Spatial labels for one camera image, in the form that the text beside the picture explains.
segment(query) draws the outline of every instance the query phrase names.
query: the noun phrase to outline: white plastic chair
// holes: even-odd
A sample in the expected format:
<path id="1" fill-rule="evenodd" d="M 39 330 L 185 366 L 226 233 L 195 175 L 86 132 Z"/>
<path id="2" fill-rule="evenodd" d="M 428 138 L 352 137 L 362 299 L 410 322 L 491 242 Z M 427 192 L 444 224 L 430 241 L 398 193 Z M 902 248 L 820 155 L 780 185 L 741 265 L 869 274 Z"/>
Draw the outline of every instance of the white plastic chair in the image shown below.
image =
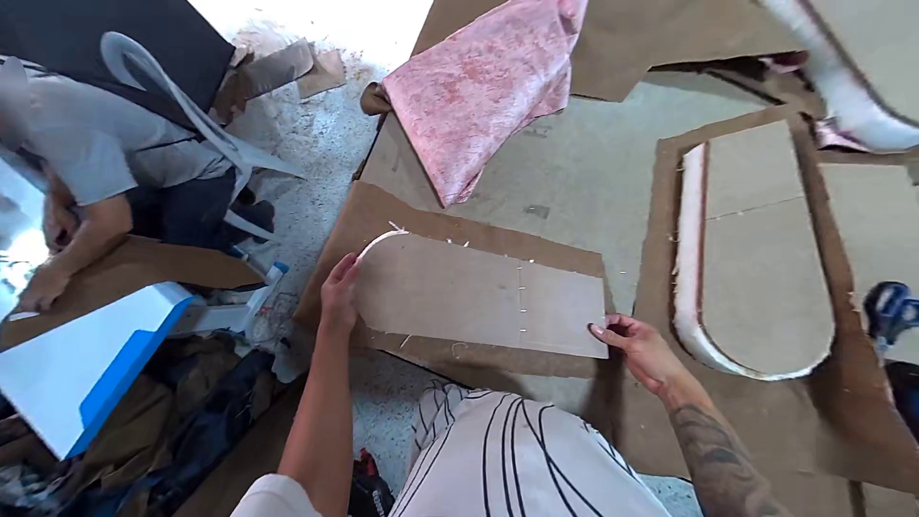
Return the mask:
<path id="1" fill-rule="evenodd" d="M 235 200 L 239 192 L 249 182 L 254 167 L 269 168 L 305 179 L 305 173 L 299 167 L 270 155 L 224 131 L 217 122 L 208 117 L 198 105 L 188 98 L 185 92 L 166 75 L 163 67 L 160 66 L 156 59 L 137 41 L 118 32 L 106 32 L 102 35 L 100 47 L 102 61 L 105 62 L 112 75 L 125 85 L 145 89 L 130 74 L 125 65 L 125 58 L 130 58 L 163 91 L 169 92 L 173 96 L 188 116 L 188 119 L 198 128 L 198 131 L 236 166 L 236 186 L 233 189 L 231 200 Z M 230 210 L 229 207 L 223 220 L 253 236 L 279 241 L 275 234 L 246 221 Z"/>

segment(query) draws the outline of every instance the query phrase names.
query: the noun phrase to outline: white foam strip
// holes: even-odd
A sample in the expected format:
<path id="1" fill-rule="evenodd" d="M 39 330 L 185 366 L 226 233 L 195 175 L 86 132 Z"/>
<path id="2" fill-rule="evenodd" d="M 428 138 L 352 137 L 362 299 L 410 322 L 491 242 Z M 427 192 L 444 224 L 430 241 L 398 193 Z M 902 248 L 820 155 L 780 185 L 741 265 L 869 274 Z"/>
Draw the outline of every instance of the white foam strip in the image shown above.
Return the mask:
<path id="1" fill-rule="evenodd" d="M 828 115 L 836 119 L 839 130 L 874 153 L 898 153 L 918 145 L 919 127 L 892 116 L 871 98 L 858 72 L 846 65 L 801 1 L 763 0 L 762 5 L 804 42 L 811 54 L 804 73 L 826 101 Z"/>
<path id="2" fill-rule="evenodd" d="M 693 147 L 683 156 L 683 192 L 677 225 L 676 289 L 674 291 L 674 327 L 686 351 L 703 364 L 726 373 L 743 375 L 761 381 L 780 381 L 807 375 L 820 363 L 790 373 L 762 373 L 734 362 L 711 341 L 699 321 L 701 307 L 700 258 L 702 229 L 705 224 L 706 144 Z"/>
<path id="3" fill-rule="evenodd" d="M 385 234 L 378 236 L 377 238 L 371 240 L 370 244 L 364 247 L 364 250 L 361 251 L 360 255 L 357 256 L 357 259 L 358 260 L 363 259 L 364 256 L 367 255 L 367 252 L 370 251 L 372 247 L 376 246 L 381 240 L 390 238 L 392 236 L 405 236 L 405 235 L 408 235 L 409 233 L 410 232 L 405 231 L 404 228 L 398 228 L 397 230 L 391 230 L 389 232 L 386 232 Z"/>

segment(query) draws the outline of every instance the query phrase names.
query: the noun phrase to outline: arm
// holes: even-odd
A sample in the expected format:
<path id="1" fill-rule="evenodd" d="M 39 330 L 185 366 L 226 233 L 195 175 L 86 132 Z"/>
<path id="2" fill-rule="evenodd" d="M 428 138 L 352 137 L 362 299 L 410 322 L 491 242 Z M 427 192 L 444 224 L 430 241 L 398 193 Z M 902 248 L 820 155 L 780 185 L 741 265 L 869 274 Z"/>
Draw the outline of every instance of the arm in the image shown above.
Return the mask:
<path id="1" fill-rule="evenodd" d="M 76 217 L 68 210 L 76 204 L 76 200 L 63 182 L 51 173 L 47 165 L 42 167 L 42 172 L 45 173 L 50 188 L 45 194 L 41 226 L 48 249 L 51 253 L 58 253 L 74 237 L 79 225 Z"/>
<path id="2" fill-rule="evenodd" d="M 345 517 L 351 492 L 351 392 L 348 337 L 357 321 L 357 256 L 348 254 L 323 284 L 323 315 L 312 367 L 278 473 L 299 482 L 325 517 Z"/>
<path id="3" fill-rule="evenodd" d="M 629 371 L 664 403 L 689 467 L 702 512 L 711 516 L 790 516 L 699 381 L 656 329 L 625 315 L 590 326 L 626 354 Z"/>
<path id="4" fill-rule="evenodd" d="M 19 296 L 17 311 L 47 311 L 76 272 L 111 251 L 131 229 L 124 194 L 84 207 L 84 215 L 67 247 L 35 271 Z"/>

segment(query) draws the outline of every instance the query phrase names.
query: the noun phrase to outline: blue panel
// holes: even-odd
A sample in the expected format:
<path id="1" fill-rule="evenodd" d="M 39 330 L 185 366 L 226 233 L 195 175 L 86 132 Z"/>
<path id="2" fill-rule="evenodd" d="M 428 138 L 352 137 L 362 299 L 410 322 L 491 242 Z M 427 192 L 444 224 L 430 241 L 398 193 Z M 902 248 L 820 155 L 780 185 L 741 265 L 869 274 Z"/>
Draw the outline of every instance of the blue panel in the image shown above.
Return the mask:
<path id="1" fill-rule="evenodd" d="M 140 374 L 143 367 L 147 364 L 156 349 L 159 348 L 163 339 L 169 335 L 172 327 L 185 314 L 188 304 L 194 300 L 194 296 L 189 296 L 182 300 L 169 315 L 163 320 L 163 324 L 155 331 L 136 330 L 131 334 L 128 342 L 121 347 L 118 355 L 111 364 L 102 373 L 99 380 L 89 390 L 89 394 L 80 404 L 80 417 L 83 420 L 83 434 L 76 441 L 66 457 L 69 458 L 80 454 L 86 450 L 89 443 L 102 429 L 102 424 L 108 419 L 108 415 L 119 403 L 125 393 L 128 392 L 134 379 Z"/>

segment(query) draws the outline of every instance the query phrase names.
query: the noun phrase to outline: dark jeans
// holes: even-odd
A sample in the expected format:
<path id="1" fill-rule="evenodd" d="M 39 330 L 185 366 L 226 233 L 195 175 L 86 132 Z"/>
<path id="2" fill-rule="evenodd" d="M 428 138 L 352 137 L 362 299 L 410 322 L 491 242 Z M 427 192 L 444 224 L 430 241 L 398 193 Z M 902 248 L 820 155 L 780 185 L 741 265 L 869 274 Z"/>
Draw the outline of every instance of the dark jeans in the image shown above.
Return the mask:
<path id="1" fill-rule="evenodd" d="M 235 168 L 213 179 L 191 179 L 158 189 L 141 185 L 126 192 L 134 222 L 131 233 L 166 244 L 230 253 L 232 229 L 223 221 L 232 201 Z"/>

